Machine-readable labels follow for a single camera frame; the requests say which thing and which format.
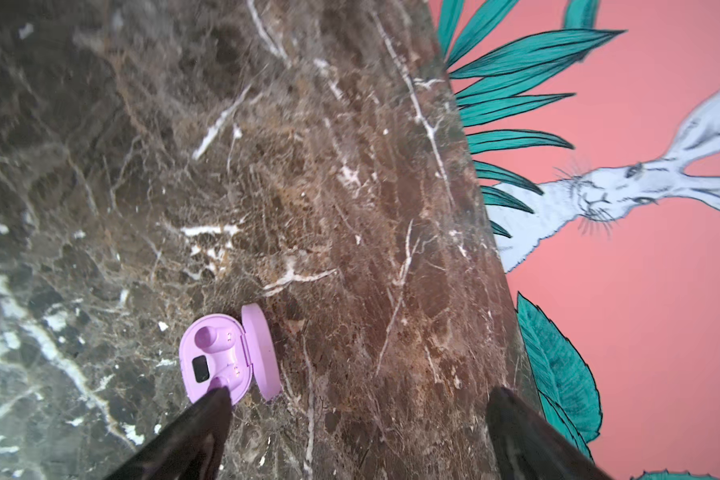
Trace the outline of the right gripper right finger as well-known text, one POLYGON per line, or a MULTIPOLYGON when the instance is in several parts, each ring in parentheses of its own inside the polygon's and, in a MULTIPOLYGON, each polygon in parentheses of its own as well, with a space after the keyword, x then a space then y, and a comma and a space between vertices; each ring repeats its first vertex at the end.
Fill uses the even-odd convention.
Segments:
POLYGON ((491 389, 486 422, 503 480, 611 479, 505 387, 491 389))

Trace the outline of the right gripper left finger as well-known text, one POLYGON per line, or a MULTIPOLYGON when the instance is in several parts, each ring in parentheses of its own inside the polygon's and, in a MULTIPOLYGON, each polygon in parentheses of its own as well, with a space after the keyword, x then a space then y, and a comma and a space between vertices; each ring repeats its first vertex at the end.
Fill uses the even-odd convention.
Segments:
POLYGON ((229 389, 212 389, 127 460, 110 479, 215 479, 231 418, 229 389))

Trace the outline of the purple earbuds charging case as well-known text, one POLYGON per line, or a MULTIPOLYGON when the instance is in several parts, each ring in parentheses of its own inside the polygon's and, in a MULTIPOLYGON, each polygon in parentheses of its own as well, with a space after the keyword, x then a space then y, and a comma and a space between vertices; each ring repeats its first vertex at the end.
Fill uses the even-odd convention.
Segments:
POLYGON ((243 306, 239 320, 216 313, 192 323, 180 341, 179 366, 185 391, 193 403, 221 387, 229 389, 232 405, 239 403, 253 384, 266 401, 282 391, 269 325, 256 304, 243 306), (235 331, 234 346, 220 353, 204 353, 194 343, 195 333, 204 326, 231 327, 235 331))

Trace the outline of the purple earbud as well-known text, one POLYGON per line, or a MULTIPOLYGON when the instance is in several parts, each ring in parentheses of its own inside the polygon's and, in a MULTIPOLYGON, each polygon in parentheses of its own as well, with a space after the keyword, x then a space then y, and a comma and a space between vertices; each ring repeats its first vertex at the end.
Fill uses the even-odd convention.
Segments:
POLYGON ((204 326, 194 337, 195 345, 206 354, 230 350, 234 341, 235 331, 231 327, 204 326))

